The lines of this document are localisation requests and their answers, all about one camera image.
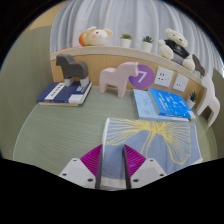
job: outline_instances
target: picture book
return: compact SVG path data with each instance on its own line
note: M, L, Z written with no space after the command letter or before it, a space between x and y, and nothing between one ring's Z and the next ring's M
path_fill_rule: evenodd
M107 118L103 133L101 188L126 189L124 144L154 158L169 175L203 161L194 123Z
M137 118L139 120L156 120L156 121L189 121L187 118L178 118L158 115L154 103L147 91L133 89Z
M74 81L70 86L64 82L54 82L37 98L43 105L78 106L82 104L92 86L92 82L82 87L79 81Z
M189 112L192 112L192 110L182 96L152 88L148 88L148 93L159 115L191 118Z

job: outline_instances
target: teddy bear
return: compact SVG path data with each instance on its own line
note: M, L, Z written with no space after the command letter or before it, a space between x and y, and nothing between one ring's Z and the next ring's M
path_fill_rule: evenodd
M158 46L162 57L172 60L189 71L195 70L194 60L192 55L186 51L188 41L178 31L166 29L167 40L159 40Z
M93 26L79 36L79 43L82 46L103 46L112 35L109 29L101 30Z

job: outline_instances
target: potted plant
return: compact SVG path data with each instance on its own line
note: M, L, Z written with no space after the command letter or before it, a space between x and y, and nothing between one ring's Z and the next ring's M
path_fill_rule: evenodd
M129 48L131 46L131 35L122 34L121 38L121 47Z
M187 104L190 108L192 108L194 105L195 105L195 101L198 97L198 94L193 91L191 94L190 94L190 97L187 99Z
M142 38L142 51L151 52L152 49L152 38L150 36L146 36Z

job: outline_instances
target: white curtain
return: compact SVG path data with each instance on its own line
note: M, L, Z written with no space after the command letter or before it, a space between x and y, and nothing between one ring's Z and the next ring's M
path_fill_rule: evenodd
M166 39L165 29L177 30L188 40L186 50L199 58L209 76L213 68L223 74L220 55L207 35L186 14L159 0L68 1L53 22L50 52L80 46L79 35L91 26L113 31L106 46L119 46L120 36L128 33L132 36L131 48L140 50L143 36L151 36L151 53L157 55L157 41Z

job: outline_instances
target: wooden horse figure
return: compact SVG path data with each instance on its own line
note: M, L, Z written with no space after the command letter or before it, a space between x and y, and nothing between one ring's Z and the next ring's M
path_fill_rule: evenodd
M201 79L201 83L206 88L206 90L205 90L205 95L203 96L196 111L197 111L197 114L200 115L207 106L210 107L210 109L212 110L208 118L208 126L210 127L219 114L220 103L219 103L219 100L215 96L215 88L211 78L208 75L206 75Z
M201 66L199 59L194 54L192 55L192 57L195 64L195 70L199 71L202 76L205 76L205 69Z
M73 77L79 77L82 87L88 85L88 66L85 62L75 62L71 55L59 54L56 56L56 65L61 66L66 86L73 83Z
M108 85L118 88L118 98L123 98L129 76L138 76L138 62L125 62L115 68L106 68L100 73L100 93L104 93Z

